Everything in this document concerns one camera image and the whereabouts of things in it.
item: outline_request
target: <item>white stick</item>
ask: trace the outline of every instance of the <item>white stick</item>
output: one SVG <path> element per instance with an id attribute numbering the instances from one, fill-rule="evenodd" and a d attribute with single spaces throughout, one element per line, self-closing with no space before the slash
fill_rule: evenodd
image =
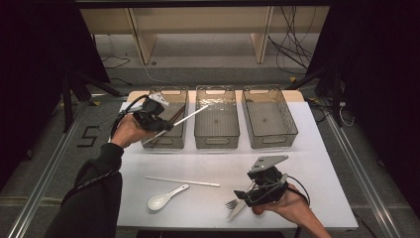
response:
<path id="1" fill-rule="evenodd" d="M 191 183 L 191 184 L 197 184 L 197 185 L 208 185 L 208 186 L 220 187 L 218 183 L 211 183 L 211 182 L 205 182 L 205 181 L 178 180 L 178 179 L 156 178 L 156 177 L 146 177 L 146 179 L 177 181 L 177 182 Z"/>
<path id="2" fill-rule="evenodd" d="M 196 110 L 195 112 L 191 113 L 190 115 L 188 115 L 188 116 L 186 116 L 186 117 L 182 118 L 182 120 L 179 120 L 178 122 L 176 122 L 175 124 L 173 124 L 173 127 L 175 127 L 175 126 L 177 126 L 177 125 L 181 124 L 181 123 L 182 123 L 182 122 L 184 122 L 186 119 L 188 119 L 188 118 L 192 117 L 193 115 L 195 115 L 195 114 L 199 113 L 200 111 L 202 111 L 202 110 L 206 109 L 208 106 L 209 106 L 209 105 L 205 105 L 205 106 L 201 107 L 200 109 Z M 150 141 L 154 140 L 155 138 L 157 138 L 157 137 L 159 137 L 159 136 L 163 135 L 163 133 L 165 133 L 165 132 L 167 132 L 167 131 L 163 130 L 163 131 L 161 131 L 161 132 L 157 133 L 154 137 L 152 137 L 152 138 L 150 138 L 150 139 L 146 140 L 146 141 L 145 141 L 142 145 L 145 145 L 145 144 L 147 144 L 148 142 L 150 142 Z"/>

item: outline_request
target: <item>spoon handle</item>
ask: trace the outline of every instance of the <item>spoon handle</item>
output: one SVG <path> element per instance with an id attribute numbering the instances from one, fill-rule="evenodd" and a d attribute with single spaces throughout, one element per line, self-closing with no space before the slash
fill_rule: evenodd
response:
<path id="1" fill-rule="evenodd" d="M 188 185 L 188 183 L 186 183 L 186 184 L 180 186 L 179 188 L 177 188 L 177 189 L 175 189 L 173 191 L 170 191 L 168 193 L 168 195 L 169 195 L 169 197 L 173 197 L 175 194 L 179 193 L 180 191 L 186 190 L 188 188 L 189 188 L 189 185 Z"/>

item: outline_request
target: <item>left hand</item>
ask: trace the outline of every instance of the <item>left hand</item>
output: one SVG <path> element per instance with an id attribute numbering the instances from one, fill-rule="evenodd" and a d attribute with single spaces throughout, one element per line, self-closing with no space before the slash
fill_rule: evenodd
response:
<path id="1" fill-rule="evenodd" d="M 143 129 L 132 114 L 127 114 L 123 120 L 121 120 L 111 143 L 124 149 L 129 147 L 132 143 L 136 143 L 143 138 L 151 138 L 154 135 L 155 132 Z"/>

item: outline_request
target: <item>hand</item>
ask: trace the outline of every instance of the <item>hand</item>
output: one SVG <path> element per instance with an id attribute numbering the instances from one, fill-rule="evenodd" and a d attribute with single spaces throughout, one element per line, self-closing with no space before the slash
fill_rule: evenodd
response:
<path id="1" fill-rule="evenodd" d="M 289 187 L 298 191 L 293 184 L 289 184 Z M 294 192 L 287 190 L 279 201 L 253 207 L 253 212 L 256 215 L 263 214 L 265 210 L 273 211 L 288 221 L 303 227 L 312 237 L 331 237 L 303 197 Z"/>
<path id="2" fill-rule="evenodd" d="M 143 138 L 150 138 L 155 135 L 155 132 L 149 132 L 143 129 L 136 121 L 132 114 L 127 114 L 121 120 L 111 143 L 124 148 L 129 147 L 132 143 L 136 143 Z"/>

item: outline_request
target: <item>fork tines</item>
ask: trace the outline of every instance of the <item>fork tines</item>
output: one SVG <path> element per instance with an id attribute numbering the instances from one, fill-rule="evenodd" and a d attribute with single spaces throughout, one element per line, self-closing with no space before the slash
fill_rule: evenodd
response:
<path id="1" fill-rule="evenodd" d="M 233 200 L 229 201 L 228 203 L 226 203 L 225 206 L 228 209 L 234 209 L 238 205 L 238 202 L 239 201 L 237 199 L 233 199 Z"/>

